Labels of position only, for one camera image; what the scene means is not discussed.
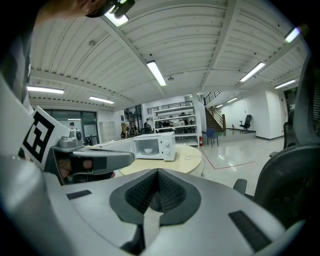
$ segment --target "stair railing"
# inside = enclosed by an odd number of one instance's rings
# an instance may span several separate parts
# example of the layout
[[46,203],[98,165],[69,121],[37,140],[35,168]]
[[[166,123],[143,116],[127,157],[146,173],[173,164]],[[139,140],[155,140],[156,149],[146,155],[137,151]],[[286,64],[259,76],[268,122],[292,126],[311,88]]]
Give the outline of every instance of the stair railing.
[[226,116],[222,114],[222,116],[218,113],[218,111],[213,107],[209,107],[210,114],[217,121],[217,123],[222,127],[223,131],[226,131]]

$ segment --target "staircase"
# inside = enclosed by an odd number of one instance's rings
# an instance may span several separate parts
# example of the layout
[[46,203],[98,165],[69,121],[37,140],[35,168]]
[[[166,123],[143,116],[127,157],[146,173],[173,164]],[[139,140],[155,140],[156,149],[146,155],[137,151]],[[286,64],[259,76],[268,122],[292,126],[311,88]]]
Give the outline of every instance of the staircase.
[[207,109],[205,109],[205,118],[207,128],[213,128],[215,132],[224,131]]

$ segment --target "person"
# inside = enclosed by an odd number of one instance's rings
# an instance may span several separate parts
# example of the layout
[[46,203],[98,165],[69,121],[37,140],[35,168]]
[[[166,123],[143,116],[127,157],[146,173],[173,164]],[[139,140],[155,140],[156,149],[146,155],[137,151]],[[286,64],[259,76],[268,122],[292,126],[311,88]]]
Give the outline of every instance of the person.
[[125,138],[132,138],[139,135],[137,127],[133,121],[130,121],[129,126],[126,128],[125,131]]
[[146,119],[146,121],[143,124],[143,128],[151,127],[150,124],[148,124],[149,118]]
[[[28,13],[28,17],[24,18],[24,23],[19,23],[19,27],[17,27],[19,34],[14,34],[15,29],[13,27],[11,28],[12,34],[7,34],[6,42],[3,46],[3,49],[6,50],[0,52],[0,73],[12,93],[30,114],[33,112],[33,109],[30,105],[27,85],[31,70],[30,52],[34,26],[41,25],[43,22],[51,19],[68,19],[94,14],[100,8],[103,8],[106,2],[107,0],[43,0],[19,3],[19,5],[22,5],[20,8],[21,12],[24,12],[25,9],[23,5],[26,5],[26,7],[32,5],[33,10],[36,12]],[[22,149],[19,152],[19,156],[26,158]],[[66,178],[72,171],[70,160],[59,159],[58,165],[62,177]],[[83,161],[83,168],[89,170],[92,167],[93,163],[91,160]]]
[[70,129],[71,129],[71,130],[74,130],[74,129],[75,129],[75,123],[74,123],[74,122],[71,122],[69,125],[70,125]]

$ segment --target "cable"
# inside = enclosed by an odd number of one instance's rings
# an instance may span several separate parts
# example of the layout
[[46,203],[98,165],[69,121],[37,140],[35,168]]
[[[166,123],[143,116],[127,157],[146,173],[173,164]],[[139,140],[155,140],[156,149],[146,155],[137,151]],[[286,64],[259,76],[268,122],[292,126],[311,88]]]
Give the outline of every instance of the cable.
[[198,156],[198,155],[189,155],[189,154],[186,154],[186,153],[183,153],[184,155],[186,155],[184,157],[185,160],[191,160],[192,157],[196,157],[196,158],[201,158],[201,161],[203,160],[203,169],[202,169],[202,172],[201,172],[201,177],[204,177],[205,176],[205,167],[206,167],[206,160],[202,157],[202,156]]

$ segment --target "red line on floor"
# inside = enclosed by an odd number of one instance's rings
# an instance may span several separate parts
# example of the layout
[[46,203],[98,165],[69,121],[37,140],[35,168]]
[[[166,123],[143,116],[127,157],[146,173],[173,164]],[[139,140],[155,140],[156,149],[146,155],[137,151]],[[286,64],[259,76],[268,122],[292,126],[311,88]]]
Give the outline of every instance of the red line on floor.
[[202,151],[202,153],[204,154],[205,158],[208,160],[208,162],[210,163],[210,165],[212,166],[212,168],[213,168],[214,170],[226,169],[226,168],[237,167],[237,166],[244,166],[244,165],[251,164],[251,163],[254,163],[254,162],[255,162],[255,161],[251,161],[251,162],[246,162],[246,163],[237,164],[237,165],[233,165],[233,166],[215,168],[214,165],[210,162],[210,160],[209,160],[209,158],[207,157],[207,155],[205,154],[205,152],[201,149],[201,147],[200,147],[200,150]]

